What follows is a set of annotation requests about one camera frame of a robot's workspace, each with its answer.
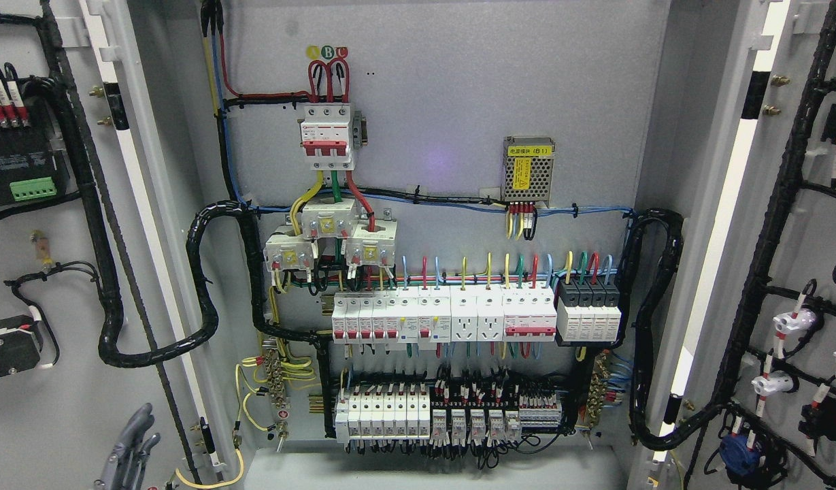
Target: red wire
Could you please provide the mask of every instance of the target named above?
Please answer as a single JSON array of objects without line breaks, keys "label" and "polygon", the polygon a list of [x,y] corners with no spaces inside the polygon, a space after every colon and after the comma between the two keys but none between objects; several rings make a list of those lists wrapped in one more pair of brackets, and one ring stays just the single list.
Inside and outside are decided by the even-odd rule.
[{"label": "red wire", "polygon": [[533,254],[533,289],[535,289],[535,280],[538,276],[539,270],[539,254]]},{"label": "red wire", "polygon": [[312,90],[312,95],[309,96],[309,100],[312,102],[318,102],[320,99],[320,94],[315,93],[315,77],[312,74],[313,69],[316,66],[321,66],[322,71],[324,72],[323,76],[327,77],[327,102],[333,102],[333,77],[331,77],[330,72],[330,65],[325,64],[319,59],[313,59],[311,63],[309,63],[309,85],[310,90]]},{"label": "red wire", "polygon": [[348,103],[350,85],[352,84],[352,74],[350,74],[348,62],[346,59],[342,58],[342,56],[337,56],[337,58],[331,59],[327,66],[329,66],[331,71],[333,71],[333,65],[337,63],[342,63],[343,68],[346,70],[346,84],[342,87],[342,102]]},{"label": "red wire", "polygon": [[590,270],[590,264],[592,264],[592,278],[590,279],[591,284],[596,283],[596,276],[599,275],[599,253],[594,252],[590,255],[590,260],[586,263],[586,270]]},{"label": "red wire", "polygon": [[346,183],[348,184],[348,190],[352,191],[354,197],[361,203],[361,205],[366,210],[366,215],[369,217],[369,226],[366,227],[366,231],[374,232],[375,231],[375,213],[372,211],[372,207],[369,205],[369,202],[366,201],[366,198],[361,193],[361,190],[358,189],[356,185],[354,185],[354,179],[352,177],[352,171],[346,171]]},{"label": "red wire", "polygon": [[243,99],[278,99],[278,97],[309,95],[305,90],[300,90],[300,92],[295,93],[238,93],[231,86],[231,80],[227,73],[227,55],[225,54],[227,50],[224,49],[224,34],[218,36],[218,45],[221,46],[221,72],[224,76],[224,86],[234,96],[243,97]]}]

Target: green terminal connector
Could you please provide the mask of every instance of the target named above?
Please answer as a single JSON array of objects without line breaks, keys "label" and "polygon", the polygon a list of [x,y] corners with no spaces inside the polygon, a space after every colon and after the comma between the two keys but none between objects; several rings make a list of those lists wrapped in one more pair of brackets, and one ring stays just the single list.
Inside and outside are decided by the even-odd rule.
[{"label": "green terminal connector", "polygon": [[51,197],[57,195],[58,189],[54,186],[51,177],[42,177],[41,179],[20,180],[10,183],[10,192],[13,192],[13,199],[19,202]]}]

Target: circuit breaker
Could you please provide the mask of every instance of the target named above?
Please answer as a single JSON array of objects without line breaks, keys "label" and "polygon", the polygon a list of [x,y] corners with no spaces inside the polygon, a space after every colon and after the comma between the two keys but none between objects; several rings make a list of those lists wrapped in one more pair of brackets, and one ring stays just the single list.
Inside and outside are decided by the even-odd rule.
[{"label": "circuit breaker", "polygon": [[307,103],[300,146],[314,170],[354,170],[355,113],[350,103]]}]

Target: screw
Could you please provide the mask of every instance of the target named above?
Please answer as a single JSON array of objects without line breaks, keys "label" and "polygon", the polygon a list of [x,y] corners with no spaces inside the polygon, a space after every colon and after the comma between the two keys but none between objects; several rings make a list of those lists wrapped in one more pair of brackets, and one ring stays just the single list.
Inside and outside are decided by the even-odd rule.
[{"label": "screw", "polygon": [[782,87],[786,84],[790,84],[790,78],[784,77],[784,75],[774,75],[774,77],[771,78],[772,87]]}]

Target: yellow warning label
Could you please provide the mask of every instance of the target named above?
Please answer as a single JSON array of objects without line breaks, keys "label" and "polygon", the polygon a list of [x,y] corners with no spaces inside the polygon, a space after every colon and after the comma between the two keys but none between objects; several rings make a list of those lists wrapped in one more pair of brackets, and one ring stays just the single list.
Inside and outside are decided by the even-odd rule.
[{"label": "yellow warning label", "polygon": [[508,146],[510,157],[544,157],[551,156],[554,148],[551,145],[519,145]]},{"label": "yellow warning label", "polygon": [[529,189],[529,174],[533,168],[532,157],[515,157],[514,172],[512,174],[512,189],[523,191]]}]

